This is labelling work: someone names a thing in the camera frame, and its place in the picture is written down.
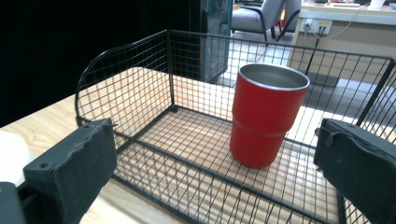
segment table surface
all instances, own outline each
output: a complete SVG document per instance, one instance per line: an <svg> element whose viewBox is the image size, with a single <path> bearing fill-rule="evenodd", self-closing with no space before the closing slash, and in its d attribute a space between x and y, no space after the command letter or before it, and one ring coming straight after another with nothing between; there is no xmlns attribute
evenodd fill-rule
<svg viewBox="0 0 396 224"><path fill-rule="evenodd" d="M78 126L74 95L1 128L24 139L35 156L53 147ZM102 188L81 223L181 223L159 205L116 180Z"/></svg>

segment gray chair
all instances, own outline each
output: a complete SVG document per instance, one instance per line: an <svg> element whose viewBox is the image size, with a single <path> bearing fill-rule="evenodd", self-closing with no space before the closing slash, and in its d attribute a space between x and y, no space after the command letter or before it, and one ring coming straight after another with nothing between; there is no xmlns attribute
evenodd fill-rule
<svg viewBox="0 0 396 224"><path fill-rule="evenodd" d="M274 25L280 21L285 0L265 0L260 7L241 7L233 11L231 30L264 34L268 41L267 30L271 29L275 39Z"/></svg>
<svg viewBox="0 0 396 224"><path fill-rule="evenodd" d="M297 26L298 14L300 13L301 0L286 0L285 3L285 27L276 42L286 33L294 33Z"/></svg>

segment red cup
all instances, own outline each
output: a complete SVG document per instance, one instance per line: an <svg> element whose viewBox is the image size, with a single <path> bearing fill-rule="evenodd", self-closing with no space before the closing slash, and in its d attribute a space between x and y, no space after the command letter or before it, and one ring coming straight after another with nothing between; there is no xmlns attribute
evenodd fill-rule
<svg viewBox="0 0 396 224"><path fill-rule="evenodd" d="M262 168L275 160L309 83L308 76L286 66L250 63L239 69L230 141L238 161Z"/></svg>

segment wall outlet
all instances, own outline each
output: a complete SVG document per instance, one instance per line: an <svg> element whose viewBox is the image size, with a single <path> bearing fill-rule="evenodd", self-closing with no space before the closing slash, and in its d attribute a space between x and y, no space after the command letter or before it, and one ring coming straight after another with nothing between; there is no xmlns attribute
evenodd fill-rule
<svg viewBox="0 0 396 224"><path fill-rule="evenodd" d="M305 32L305 26L308 27L308 33L323 33L324 35L327 35L332 27L332 21L303 18L300 26L300 32Z"/></svg>

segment black wire basket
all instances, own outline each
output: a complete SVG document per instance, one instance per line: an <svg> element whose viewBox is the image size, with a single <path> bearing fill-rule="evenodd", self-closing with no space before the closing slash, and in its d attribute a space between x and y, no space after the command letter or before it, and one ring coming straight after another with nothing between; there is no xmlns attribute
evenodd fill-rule
<svg viewBox="0 0 396 224"><path fill-rule="evenodd" d="M295 68L308 94L276 160L249 169L229 150L237 70ZM82 74L78 124L112 118L113 177L189 222L369 223L313 163L324 118L395 143L391 58L164 31L110 49Z"/></svg>

